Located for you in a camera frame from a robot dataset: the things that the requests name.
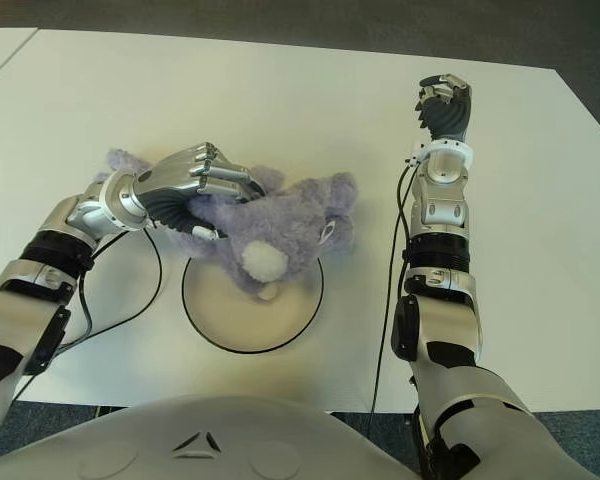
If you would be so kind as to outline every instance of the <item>purple plush toy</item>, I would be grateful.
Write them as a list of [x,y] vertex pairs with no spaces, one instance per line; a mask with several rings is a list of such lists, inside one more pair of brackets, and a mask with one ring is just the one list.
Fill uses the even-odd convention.
[[[108,155],[113,169],[136,172],[149,165],[122,150]],[[353,243],[349,213],[357,198],[350,173],[302,180],[282,189],[284,175],[267,167],[251,174],[267,195],[248,203],[232,198],[198,196],[189,211],[227,234],[228,238],[204,240],[175,231],[169,234],[192,258],[219,262],[245,292],[263,299],[267,286],[284,282],[305,271],[319,255],[347,250]]]

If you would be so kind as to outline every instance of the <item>robot forearm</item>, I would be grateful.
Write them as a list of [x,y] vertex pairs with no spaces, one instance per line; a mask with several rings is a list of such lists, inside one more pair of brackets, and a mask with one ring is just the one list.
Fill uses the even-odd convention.
[[[438,82],[452,90],[439,90]],[[476,366],[482,333],[463,193],[473,159],[462,141],[470,88],[453,76],[421,86],[417,110],[433,142],[415,157],[407,295],[398,301],[392,347],[410,363],[418,390],[412,425],[423,477],[596,478],[564,453],[504,380]]]
[[66,223],[50,229],[63,203],[0,275],[0,424],[21,376],[51,361],[69,321],[65,305],[92,266],[95,239]]

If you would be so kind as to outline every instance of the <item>black cable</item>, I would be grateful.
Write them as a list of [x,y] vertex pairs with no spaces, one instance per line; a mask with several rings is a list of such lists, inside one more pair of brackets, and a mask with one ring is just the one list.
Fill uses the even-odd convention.
[[13,402],[15,402],[16,400],[18,400],[20,398],[20,396],[24,393],[24,391],[29,387],[29,385],[31,385],[31,383],[37,378],[38,375],[32,375],[31,378],[29,380],[27,380],[27,383],[25,383],[22,388],[18,391],[18,393],[16,393],[16,396],[13,397],[13,400],[11,400],[11,405],[13,405]]
[[[131,320],[138,318],[140,315],[142,315],[144,312],[146,312],[147,309],[153,304],[156,297],[160,293],[160,287],[162,287],[162,257],[160,256],[160,252],[158,251],[158,247],[156,246],[155,242],[153,241],[153,238],[151,238],[151,235],[149,235],[149,232],[146,229],[143,229],[142,231],[144,232],[145,236],[149,240],[149,243],[151,243],[151,247],[153,247],[153,251],[156,254],[156,260],[158,261],[158,282],[156,284],[156,289],[154,290],[153,295],[151,295],[151,298],[149,299],[149,301],[145,304],[144,307],[142,307],[140,310],[138,310],[138,312],[136,312],[135,314],[131,315],[128,318],[125,318],[124,320],[114,323],[113,325],[110,325],[107,328],[99,330],[93,334],[91,333],[91,329],[89,329],[89,333],[86,336],[85,335],[81,336],[80,337],[81,340],[79,339],[80,341],[76,340],[76,341],[71,342],[70,344],[67,344],[66,346],[63,346],[60,349],[58,349],[58,355],[66,352],[70,348],[73,348],[73,347],[79,345],[80,343],[84,342],[85,340],[89,340],[91,338],[97,337],[98,335],[101,335],[105,332],[113,330],[114,328],[117,328],[120,325],[124,325],[125,323],[128,323]],[[93,259],[95,260],[97,257],[99,257],[102,253],[104,253],[104,251],[107,248],[114,245],[118,240],[120,240],[120,238],[122,238],[127,233],[129,233],[129,232],[123,232],[120,235],[118,235],[117,237],[115,237],[113,240],[111,240],[109,243],[107,243],[104,247],[102,247],[100,250],[98,250],[95,253],[95,255],[93,256]],[[82,291],[82,294],[80,295],[80,305],[82,306],[82,311],[84,313],[85,318],[87,319],[87,323],[92,325],[93,320],[91,318],[91,312],[89,311],[89,307],[87,305],[86,298],[84,297],[84,291]]]
[[[98,258],[103,252],[105,252],[112,245],[115,245],[116,242],[118,242],[122,237],[124,237],[128,233],[129,232],[122,232],[121,234],[117,235],[112,240],[107,242],[100,250],[98,250],[93,255],[92,260],[95,261],[95,259]],[[80,275],[80,277],[78,278],[78,298],[80,299],[80,305],[82,306],[82,311],[84,312],[84,318],[87,321],[87,328],[85,329],[84,333],[82,335],[80,335],[80,337],[76,338],[72,342],[69,342],[65,345],[61,345],[58,348],[57,355],[59,355],[63,352],[66,352],[70,348],[73,348],[76,345],[84,342],[89,337],[89,335],[91,335],[91,331],[93,330],[93,319],[91,318],[91,313],[89,312],[89,308],[87,308],[87,306],[86,306],[87,299],[84,295],[84,278],[85,278],[85,276],[86,276],[86,272],[82,273]]]
[[[405,194],[404,199],[406,199],[406,195],[411,191],[411,185],[413,184],[413,180],[418,173],[418,167],[411,174],[411,179],[409,180],[409,184],[407,185],[407,192]],[[398,185],[398,191],[401,191],[401,185]],[[402,205],[399,207],[399,215],[404,218],[404,201]],[[402,286],[404,285],[404,276],[407,273],[407,266],[409,265],[409,239],[411,238],[411,234],[409,232],[409,224],[404,218],[404,238],[405,238],[405,248],[402,254],[402,267],[400,268],[400,277],[398,278],[398,297],[402,295]]]
[[395,259],[396,253],[396,242],[398,239],[398,227],[400,222],[403,222],[403,228],[405,229],[405,234],[407,235],[406,240],[409,241],[409,226],[407,224],[407,219],[404,215],[404,205],[407,202],[407,198],[409,196],[409,190],[411,189],[411,184],[413,183],[413,179],[415,177],[416,171],[414,170],[413,175],[411,176],[411,180],[409,181],[409,185],[407,187],[407,191],[401,197],[402,190],[402,182],[404,181],[407,172],[411,168],[410,165],[407,165],[405,169],[402,171],[400,175],[400,179],[398,180],[397,194],[396,194],[396,203],[398,206],[398,216],[396,217],[396,223],[393,227],[393,240],[391,242],[391,256],[389,259],[389,276],[387,280],[387,301],[385,304],[384,310],[384,322],[382,325],[382,337],[380,340],[380,353],[378,355],[378,364],[376,366],[376,378],[373,387],[373,399],[371,401],[371,412],[369,414],[369,421],[367,422],[367,438],[370,438],[371,435],[371,426],[373,424],[373,417],[375,415],[376,410],[376,402],[378,400],[378,386],[380,384],[380,369],[382,368],[382,353],[384,351],[384,342],[387,337],[387,324],[389,319],[389,308],[391,308],[391,283],[393,282],[393,261]]

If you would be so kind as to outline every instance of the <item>robotic hand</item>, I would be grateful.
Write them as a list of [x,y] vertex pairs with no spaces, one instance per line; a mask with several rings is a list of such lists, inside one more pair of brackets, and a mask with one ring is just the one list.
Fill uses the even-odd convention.
[[[214,145],[204,142],[165,158],[140,176],[117,170],[104,183],[91,184],[77,199],[77,206],[69,202],[71,212],[66,219],[92,237],[138,230],[149,219],[209,240],[223,236],[187,210],[187,202],[197,195],[247,202],[265,191],[247,168],[230,163]],[[64,213],[63,209],[58,215],[60,222]]]
[[188,200],[225,195],[246,202],[264,194],[247,168],[201,143],[140,176],[118,170],[60,202],[0,275],[0,424],[21,376],[43,372],[55,355],[70,317],[65,307],[104,236],[153,221],[213,240],[223,233],[192,216]]

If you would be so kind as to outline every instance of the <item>plush toy ear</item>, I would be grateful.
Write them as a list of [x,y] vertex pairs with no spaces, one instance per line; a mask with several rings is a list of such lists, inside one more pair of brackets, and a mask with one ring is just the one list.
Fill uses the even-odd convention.
[[107,163],[112,170],[131,170],[135,173],[142,173],[151,168],[151,164],[146,162],[135,155],[131,155],[125,150],[119,148],[112,148],[107,153]]
[[353,246],[353,223],[349,217],[327,218],[321,235],[321,253],[329,251],[346,252]]
[[349,172],[336,173],[331,177],[331,193],[326,209],[327,217],[347,215],[358,198],[356,181]]

